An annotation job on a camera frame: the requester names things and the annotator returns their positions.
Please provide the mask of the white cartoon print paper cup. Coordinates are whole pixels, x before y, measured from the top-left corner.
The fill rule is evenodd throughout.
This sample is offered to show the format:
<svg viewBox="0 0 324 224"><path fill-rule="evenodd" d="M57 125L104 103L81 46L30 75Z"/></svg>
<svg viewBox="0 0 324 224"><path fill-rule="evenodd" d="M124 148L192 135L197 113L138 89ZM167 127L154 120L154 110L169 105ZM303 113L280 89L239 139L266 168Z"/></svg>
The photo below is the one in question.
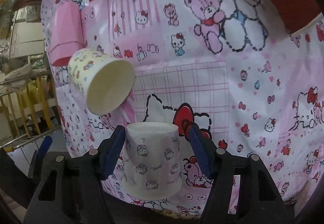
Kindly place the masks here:
<svg viewBox="0 0 324 224"><path fill-rule="evenodd" d="M123 188L146 201L169 198L181 186L178 126L133 123L126 128Z"/></svg>

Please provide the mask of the yellow cartoon print paper cup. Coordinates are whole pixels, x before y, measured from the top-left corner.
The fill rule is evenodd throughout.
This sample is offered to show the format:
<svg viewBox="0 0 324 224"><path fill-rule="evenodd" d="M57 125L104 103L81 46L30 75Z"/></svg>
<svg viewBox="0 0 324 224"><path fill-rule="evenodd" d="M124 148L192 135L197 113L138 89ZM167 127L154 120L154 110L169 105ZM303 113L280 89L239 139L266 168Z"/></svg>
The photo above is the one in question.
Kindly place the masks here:
<svg viewBox="0 0 324 224"><path fill-rule="evenodd" d="M118 108L131 92L135 79L129 61L88 48L73 54L68 71L87 108L98 116Z"/></svg>

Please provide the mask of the pink hexagonal plastic cup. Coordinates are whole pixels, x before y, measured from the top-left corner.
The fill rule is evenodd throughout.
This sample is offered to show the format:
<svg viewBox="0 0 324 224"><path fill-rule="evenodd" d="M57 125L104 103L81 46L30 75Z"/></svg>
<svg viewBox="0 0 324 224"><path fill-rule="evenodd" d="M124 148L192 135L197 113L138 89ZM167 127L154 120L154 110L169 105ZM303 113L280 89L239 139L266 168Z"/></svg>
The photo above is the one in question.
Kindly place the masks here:
<svg viewBox="0 0 324 224"><path fill-rule="evenodd" d="M55 13L48 49L50 64L66 66L73 54L84 47L79 5L73 2L60 5Z"/></svg>

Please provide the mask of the yellow wooden rack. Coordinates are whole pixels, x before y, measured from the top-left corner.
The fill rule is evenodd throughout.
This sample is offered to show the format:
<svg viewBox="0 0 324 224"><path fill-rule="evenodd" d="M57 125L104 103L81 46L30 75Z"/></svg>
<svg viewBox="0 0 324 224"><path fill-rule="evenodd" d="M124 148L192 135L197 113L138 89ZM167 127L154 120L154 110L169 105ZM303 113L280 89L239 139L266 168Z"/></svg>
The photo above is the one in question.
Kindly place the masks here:
<svg viewBox="0 0 324 224"><path fill-rule="evenodd" d="M22 92L1 86L1 144L29 139L60 125L51 75L29 79Z"/></svg>

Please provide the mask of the pink Hello Kitty bedsheet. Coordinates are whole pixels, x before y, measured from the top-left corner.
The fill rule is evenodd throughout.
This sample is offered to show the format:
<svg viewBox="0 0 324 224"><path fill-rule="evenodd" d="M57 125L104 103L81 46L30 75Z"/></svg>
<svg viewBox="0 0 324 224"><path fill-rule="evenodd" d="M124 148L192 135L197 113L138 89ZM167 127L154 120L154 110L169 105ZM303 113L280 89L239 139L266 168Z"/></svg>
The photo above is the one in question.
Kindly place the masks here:
<svg viewBox="0 0 324 224"><path fill-rule="evenodd" d="M103 189L119 201L198 217L212 182L202 174L187 129L197 124L216 146L258 154L283 201L302 211L323 178L323 14L292 33L270 0L43 0L45 39L54 15L79 5L85 46L132 63L132 92L114 111L92 114L53 67L69 153L96 148L119 124L174 123L179 128L182 187L144 201L122 186L121 155Z"/></svg>

